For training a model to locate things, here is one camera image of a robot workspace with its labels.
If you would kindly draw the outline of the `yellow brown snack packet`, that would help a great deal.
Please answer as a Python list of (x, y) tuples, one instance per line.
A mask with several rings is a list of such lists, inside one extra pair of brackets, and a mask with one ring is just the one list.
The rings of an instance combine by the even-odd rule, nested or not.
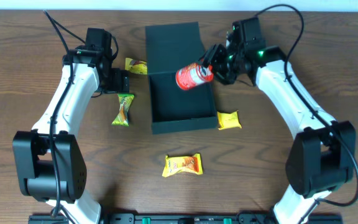
[(146, 75), (147, 74), (147, 62), (142, 60), (135, 60), (132, 58), (125, 59), (125, 70), (139, 74)]

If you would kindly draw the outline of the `green orange snack packet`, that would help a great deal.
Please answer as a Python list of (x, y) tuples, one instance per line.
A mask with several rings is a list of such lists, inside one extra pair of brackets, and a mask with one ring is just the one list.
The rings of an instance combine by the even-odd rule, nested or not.
[(119, 112), (111, 124), (115, 126), (128, 127), (129, 125), (128, 111), (133, 102), (134, 95), (128, 93), (121, 93), (118, 94), (118, 98), (120, 104)]

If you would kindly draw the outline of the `red chips can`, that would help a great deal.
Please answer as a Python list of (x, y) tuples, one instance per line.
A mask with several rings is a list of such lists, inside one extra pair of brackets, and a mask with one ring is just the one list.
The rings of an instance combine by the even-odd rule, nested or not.
[(196, 86), (213, 81), (214, 74), (212, 66), (204, 67), (197, 63), (192, 63), (176, 72), (175, 80), (182, 90), (190, 90)]

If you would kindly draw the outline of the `dark green box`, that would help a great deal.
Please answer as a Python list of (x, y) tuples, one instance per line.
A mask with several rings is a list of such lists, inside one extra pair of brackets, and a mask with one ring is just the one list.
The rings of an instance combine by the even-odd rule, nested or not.
[(213, 129), (218, 125), (210, 68), (196, 22), (145, 28), (153, 134)]

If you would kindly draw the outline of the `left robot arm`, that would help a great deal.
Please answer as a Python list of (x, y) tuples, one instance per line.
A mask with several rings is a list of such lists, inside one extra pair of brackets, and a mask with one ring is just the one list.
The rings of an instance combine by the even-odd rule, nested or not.
[(51, 205), (52, 220), (100, 223), (102, 208), (85, 189), (86, 164), (76, 137), (90, 99), (129, 92), (124, 71), (113, 68), (118, 46), (108, 31), (89, 28), (83, 45), (62, 59), (62, 78), (41, 118), (12, 140), (22, 195)]

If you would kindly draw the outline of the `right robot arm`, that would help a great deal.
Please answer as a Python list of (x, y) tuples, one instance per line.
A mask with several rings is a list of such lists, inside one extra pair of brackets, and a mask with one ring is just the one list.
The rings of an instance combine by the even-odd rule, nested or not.
[(295, 75), (289, 56), (267, 46), (257, 17), (236, 21), (225, 45), (210, 47), (199, 59), (215, 79), (230, 85), (246, 74), (264, 92), (293, 137), (285, 164), (288, 187), (262, 218), (264, 223), (308, 223), (313, 210), (353, 178), (356, 131), (320, 107)]

